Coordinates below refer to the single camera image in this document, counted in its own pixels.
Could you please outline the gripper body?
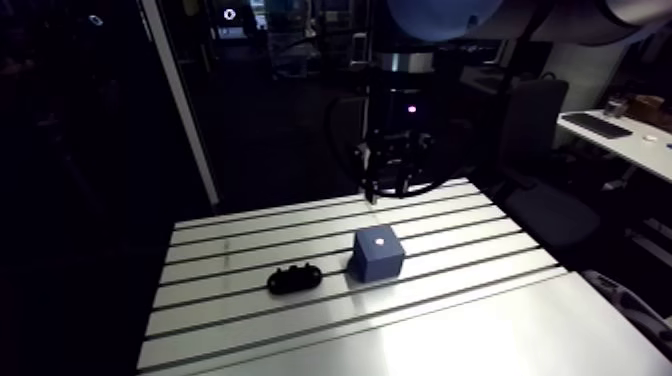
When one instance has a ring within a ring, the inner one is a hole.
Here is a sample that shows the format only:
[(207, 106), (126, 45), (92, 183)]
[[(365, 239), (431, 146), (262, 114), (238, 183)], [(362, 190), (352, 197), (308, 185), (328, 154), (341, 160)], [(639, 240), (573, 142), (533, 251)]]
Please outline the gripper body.
[(358, 145), (363, 155), (367, 177), (382, 179), (384, 176), (414, 177), (427, 165), (435, 139), (425, 132), (376, 133)]

